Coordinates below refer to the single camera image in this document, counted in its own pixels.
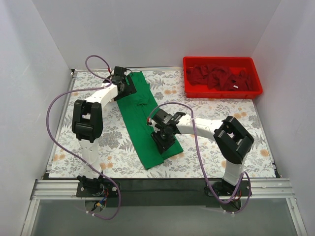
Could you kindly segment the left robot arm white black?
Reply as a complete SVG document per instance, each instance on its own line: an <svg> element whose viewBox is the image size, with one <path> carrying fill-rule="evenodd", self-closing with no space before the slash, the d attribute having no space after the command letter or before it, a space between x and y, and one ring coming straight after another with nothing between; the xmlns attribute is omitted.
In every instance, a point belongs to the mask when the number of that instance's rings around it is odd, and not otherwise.
<svg viewBox="0 0 315 236"><path fill-rule="evenodd" d="M77 178L95 197L101 196L105 190L105 185L101 182L98 154L98 141L103 132L102 110L109 102L136 93L133 73L127 71L127 68L116 66L110 82L105 80L91 96L74 102L72 132L79 142L85 161L83 174Z"/></svg>

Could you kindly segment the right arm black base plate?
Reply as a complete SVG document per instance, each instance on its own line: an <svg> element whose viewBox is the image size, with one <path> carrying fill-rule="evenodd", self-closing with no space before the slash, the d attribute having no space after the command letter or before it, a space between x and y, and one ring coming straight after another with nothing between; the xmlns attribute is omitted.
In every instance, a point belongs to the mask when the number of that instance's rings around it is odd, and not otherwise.
<svg viewBox="0 0 315 236"><path fill-rule="evenodd" d="M236 188L224 180L211 181L211 186L217 196L231 196ZM237 196L251 196L252 192L249 188L249 182L242 180L236 193Z"/></svg>

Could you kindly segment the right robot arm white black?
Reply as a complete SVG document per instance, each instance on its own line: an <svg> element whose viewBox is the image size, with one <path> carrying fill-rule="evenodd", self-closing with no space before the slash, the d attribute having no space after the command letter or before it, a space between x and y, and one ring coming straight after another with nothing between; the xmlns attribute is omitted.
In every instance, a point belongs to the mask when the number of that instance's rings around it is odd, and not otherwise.
<svg viewBox="0 0 315 236"><path fill-rule="evenodd" d="M152 118L147 119L147 124L154 129L151 137L161 154L175 144L177 134L196 134L198 137L216 142L226 159L226 168L221 181L223 191L232 196L241 189L239 179L254 138L235 117L210 120L192 118L191 115L183 112L171 115L160 109Z"/></svg>

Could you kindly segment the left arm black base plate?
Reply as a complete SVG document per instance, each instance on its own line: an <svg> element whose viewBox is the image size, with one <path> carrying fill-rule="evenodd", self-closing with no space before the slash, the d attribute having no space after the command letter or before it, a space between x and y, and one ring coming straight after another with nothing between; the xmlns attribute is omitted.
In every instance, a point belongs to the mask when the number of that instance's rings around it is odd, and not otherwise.
<svg viewBox="0 0 315 236"><path fill-rule="evenodd" d="M107 180L79 182L77 185L76 197L110 197L116 198L118 196L118 188Z"/></svg>

